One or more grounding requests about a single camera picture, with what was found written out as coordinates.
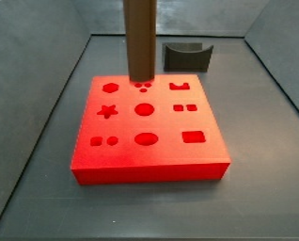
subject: wooden rod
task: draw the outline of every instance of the wooden rod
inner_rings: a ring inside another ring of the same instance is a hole
[[[124,26],[129,79],[154,78],[156,0],[124,0]]]

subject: black holder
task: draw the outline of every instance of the black holder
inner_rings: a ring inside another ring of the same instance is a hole
[[[202,49],[200,42],[165,42],[162,65],[165,72],[206,72],[213,45]]]

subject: shape sorter board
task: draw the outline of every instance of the shape sorter board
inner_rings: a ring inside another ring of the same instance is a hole
[[[81,185],[221,179],[229,162],[196,75],[93,78],[72,160]]]

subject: gray floor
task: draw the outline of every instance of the gray floor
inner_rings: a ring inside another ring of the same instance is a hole
[[[232,157],[218,182],[78,186],[69,171],[94,75],[125,74],[122,37],[93,37],[0,221],[0,237],[299,237],[299,115],[240,39],[200,74]]]

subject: metal wall panel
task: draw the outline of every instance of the metal wall panel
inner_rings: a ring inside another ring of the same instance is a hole
[[[0,1],[0,214],[88,38],[70,1]]]
[[[270,0],[245,41],[299,109],[299,0]]]
[[[157,34],[242,37],[268,0],[158,0]],[[92,34],[124,34],[121,0],[74,0]]]

